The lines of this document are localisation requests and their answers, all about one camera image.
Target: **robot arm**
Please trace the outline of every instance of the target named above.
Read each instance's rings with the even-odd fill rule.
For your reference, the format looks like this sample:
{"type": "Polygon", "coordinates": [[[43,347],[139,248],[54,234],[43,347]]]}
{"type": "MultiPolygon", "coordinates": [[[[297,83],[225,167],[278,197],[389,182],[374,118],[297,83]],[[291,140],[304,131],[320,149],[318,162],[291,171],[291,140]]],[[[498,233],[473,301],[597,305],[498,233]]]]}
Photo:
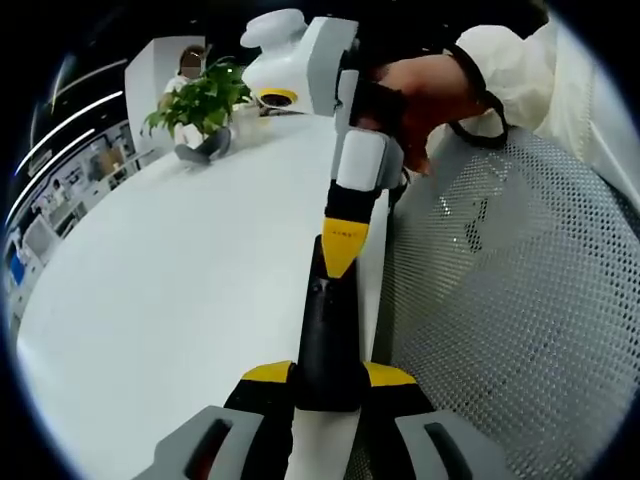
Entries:
{"type": "Polygon", "coordinates": [[[242,79],[267,106],[335,119],[336,146],[322,232],[327,275],[341,278],[358,256],[380,191],[400,183],[403,154],[396,141],[352,123],[361,106],[399,121],[401,94],[364,82],[357,69],[358,24],[280,10],[247,25],[241,39],[262,54],[242,79]]]}

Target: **white wall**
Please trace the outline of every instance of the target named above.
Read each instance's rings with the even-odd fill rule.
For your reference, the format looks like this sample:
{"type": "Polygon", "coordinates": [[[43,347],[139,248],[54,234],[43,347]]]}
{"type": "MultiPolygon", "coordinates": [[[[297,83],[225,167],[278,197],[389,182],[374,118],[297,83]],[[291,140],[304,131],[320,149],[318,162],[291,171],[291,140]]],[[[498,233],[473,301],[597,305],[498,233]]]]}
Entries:
{"type": "Polygon", "coordinates": [[[138,153],[154,147],[163,153],[173,149],[173,140],[166,129],[155,129],[149,137],[149,129],[143,124],[147,115],[156,110],[167,82],[178,71],[180,55],[189,45],[204,46],[204,37],[155,38],[125,69],[127,114],[138,153]]]}

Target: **ceiling light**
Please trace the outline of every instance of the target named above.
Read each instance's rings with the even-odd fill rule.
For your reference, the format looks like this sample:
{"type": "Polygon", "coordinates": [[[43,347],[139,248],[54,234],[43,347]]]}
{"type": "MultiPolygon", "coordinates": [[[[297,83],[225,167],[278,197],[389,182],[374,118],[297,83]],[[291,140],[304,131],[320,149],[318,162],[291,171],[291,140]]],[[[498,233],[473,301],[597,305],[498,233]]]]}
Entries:
{"type": "Polygon", "coordinates": [[[82,140],[87,138],[89,135],[92,135],[95,131],[96,131],[95,128],[92,128],[91,130],[84,132],[82,135],[76,138],[73,142],[71,142],[69,145],[67,145],[62,150],[60,150],[51,160],[49,160],[46,163],[44,167],[38,170],[38,173],[36,173],[33,176],[31,181],[27,184],[24,190],[20,192],[20,195],[18,195],[18,198],[13,203],[11,210],[9,210],[9,214],[7,215],[7,218],[4,221],[5,226],[7,225],[7,223],[9,223],[9,219],[15,212],[16,208],[18,208],[18,205],[20,204],[20,202],[22,202],[22,200],[27,195],[27,193],[29,193],[29,190],[31,190],[31,188],[38,182],[38,180],[40,180],[40,177],[42,177],[46,173],[46,171],[49,170],[51,166],[53,166],[53,164],[56,163],[65,153],[67,153],[69,150],[71,150],[73,147],[75,147],[78,143],[80,143],[82,140]]]}
{"type": "Polygon", "coordinates": [[[69,118],[67,118],[66,120],[64,120],[62,123],[60,123],[59,125],[56,126],[56,128],[54,128],[53,130],[51,130],[49,133],[47,133],[44,137],[42,137],[42,140],[40,140],[38,143],[36,143],[35,147],[33,147],[31,150],[29,150],[29,153],[27,153],[27,155],[25,155],[25,157],[22,159],[22,161],[20,162],[20,164],[18,165],[18,167],[16,168],[16,171],[14,172],[14,176],[16,176],[18,174],[18,172],[20,171],[20,169],[22,167],[24,167],[24,165],[29,161],[29,159],[33,156],[33,154],[40,148],[42,147],[42,145],[44,145],[47,141],[49,141],[51,139],[51,137],[53,137],[56,133],[58,133],[60,130],[62,130],[64,127],[66,127],[67,125],[69,125],[71,122],[73,122],[76,118],[78,118],[81,115],[84,115],[85,113],[87,113],[89,110],[92,110],[94,108],[96,108],[98,105],[102,105],[105,102],[108,102],[109,100],[112,100],[116,97],[119,97],[120,95],[122,95],[124,92],[122,90],[120,90],[119,92],[116,93],[112,93],[111,95],[107,95],[104,98],[101,98],[100,100],[97,100],[95,102],[93,102],[91,105],[87,105],[86,107],[84,107],[82,110],[78,110],[76,113],[74,113],[73,115],[71,115],[69,118]]]}

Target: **potted plant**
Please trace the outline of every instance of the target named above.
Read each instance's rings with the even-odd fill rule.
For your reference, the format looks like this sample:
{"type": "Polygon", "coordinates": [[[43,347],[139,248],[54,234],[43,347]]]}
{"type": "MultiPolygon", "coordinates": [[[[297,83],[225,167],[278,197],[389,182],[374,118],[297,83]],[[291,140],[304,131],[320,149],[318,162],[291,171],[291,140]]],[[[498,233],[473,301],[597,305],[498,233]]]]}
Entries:
{"type": "Polygon", "coordinates": [[[172,138],[178,124],[194,125],[203,136],[227,124],[233,106],[251,101],[249,88],[242,82],[242,69],[228,57],[217,60],[202,76],[172,94],[171,102],[160,106],[145,119],[149,135],[154,128],[166,127],[172,138]]]}

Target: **white table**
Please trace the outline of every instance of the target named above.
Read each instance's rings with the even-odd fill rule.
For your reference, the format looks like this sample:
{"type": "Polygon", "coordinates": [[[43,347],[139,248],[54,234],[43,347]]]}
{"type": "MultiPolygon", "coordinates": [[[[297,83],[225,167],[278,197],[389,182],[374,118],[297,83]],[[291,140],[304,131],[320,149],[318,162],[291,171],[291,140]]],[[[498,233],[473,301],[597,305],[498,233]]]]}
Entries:
{"type": "MultiPolygon", "coordinates": [[[[208,168],[169,154],[83,218],[22,320],[26,384],[91,479],[128,479],[156,443],[222,405],[256,365],[296,360],[334,147],[329,119],[269,120],[270,139],[208,168]]],[[[363,355],[378,314],[387,198],[359,277],[363,355]]],[[[357,414],[296,412],[287,478],[341,479],[357,414]]]]}

